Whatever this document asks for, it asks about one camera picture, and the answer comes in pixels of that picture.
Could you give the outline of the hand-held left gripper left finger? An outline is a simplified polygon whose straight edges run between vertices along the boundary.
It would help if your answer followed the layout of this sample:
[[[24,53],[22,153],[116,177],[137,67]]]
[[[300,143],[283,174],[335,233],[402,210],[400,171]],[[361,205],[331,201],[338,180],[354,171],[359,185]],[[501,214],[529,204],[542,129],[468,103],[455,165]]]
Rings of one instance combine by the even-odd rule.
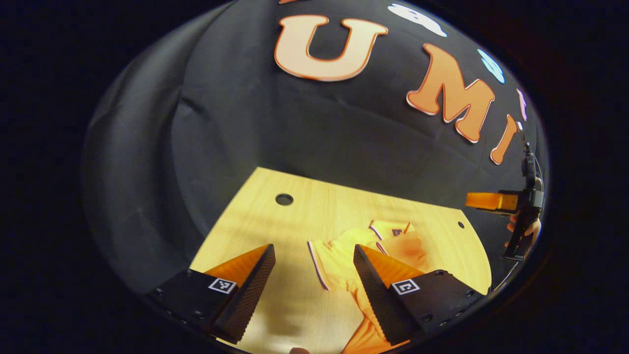
[[[192,332],[241,341],[276,264],[265,244],[207,271],[185,269],[147,294],[148,302]]]

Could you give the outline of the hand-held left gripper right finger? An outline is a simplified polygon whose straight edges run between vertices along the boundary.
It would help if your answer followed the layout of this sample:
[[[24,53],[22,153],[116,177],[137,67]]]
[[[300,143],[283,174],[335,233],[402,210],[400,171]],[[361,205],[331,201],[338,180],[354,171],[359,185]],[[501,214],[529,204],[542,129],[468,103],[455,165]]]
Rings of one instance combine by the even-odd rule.
[[[364,245],[355,245],[353,264],[377,323],[392,345],[438,336],[483,298],[445,270],[424,273]]]

